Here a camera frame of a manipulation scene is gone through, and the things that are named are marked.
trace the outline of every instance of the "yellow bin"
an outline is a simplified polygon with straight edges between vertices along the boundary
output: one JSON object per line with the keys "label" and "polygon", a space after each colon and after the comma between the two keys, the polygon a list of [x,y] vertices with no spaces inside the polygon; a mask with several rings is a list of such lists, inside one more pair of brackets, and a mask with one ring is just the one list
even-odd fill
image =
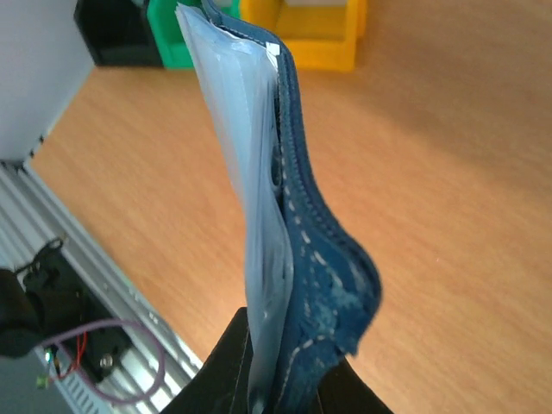
{"label": "yellow bin", "polygon": [[338,6],[241,0],[240,12],[246,22],[282,39],[297,67],[349,72],[354,69],[357,39],[366,29],[367,0],[348,0]]}

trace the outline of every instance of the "black bin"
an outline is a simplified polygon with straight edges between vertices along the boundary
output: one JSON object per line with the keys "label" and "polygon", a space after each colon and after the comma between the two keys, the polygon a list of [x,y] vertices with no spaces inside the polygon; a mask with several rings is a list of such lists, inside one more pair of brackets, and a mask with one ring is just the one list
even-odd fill
{"label": "black bin", "polygon": [[98,66],[163,66],[148,0],[78,0],[75,22]]}

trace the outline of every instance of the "white label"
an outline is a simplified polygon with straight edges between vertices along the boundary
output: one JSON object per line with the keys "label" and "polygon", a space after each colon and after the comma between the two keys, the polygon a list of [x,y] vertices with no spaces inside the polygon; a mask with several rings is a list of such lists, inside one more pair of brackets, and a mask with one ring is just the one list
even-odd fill
{"label": "white label", "polygon": [[279,44],[267,42],[267,56],[270,59],[270,62],[278,70],[278,60],[276,56],[279,56]]}

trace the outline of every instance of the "black cable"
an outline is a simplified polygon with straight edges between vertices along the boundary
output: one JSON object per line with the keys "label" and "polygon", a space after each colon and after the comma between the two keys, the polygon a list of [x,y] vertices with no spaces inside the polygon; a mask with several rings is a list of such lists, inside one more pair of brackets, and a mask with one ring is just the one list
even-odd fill
{"label": "black cable", "polygon": [[38,270],[38,266],[40,265],[41,261],[46,259],[48,256],[57,253],[63,248],[65,241],[62,237],[55,237],[48,243],[46,243],[34,256],[34,258],[25,266],[18,267],[14,271],[14,276],[19,276],[23,272],[35,272]]}
{"label": "black cable", "polygon": [[60,359],[58,358],[59,348],[56,345],[53,345],[50,349],[52,352],[50,358],[52,358],[53,360],[53,368],[55,369],[55,373],[59,377],[61,375]]}

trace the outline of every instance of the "white wall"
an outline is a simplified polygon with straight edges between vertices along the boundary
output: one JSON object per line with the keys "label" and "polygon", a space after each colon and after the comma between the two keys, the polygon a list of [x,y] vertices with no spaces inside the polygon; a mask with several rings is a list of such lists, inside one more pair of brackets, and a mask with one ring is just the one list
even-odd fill
{"label": "white wall", "polygon": [[0,160],[24,160],[92,68],[76,0],[0,0]]}

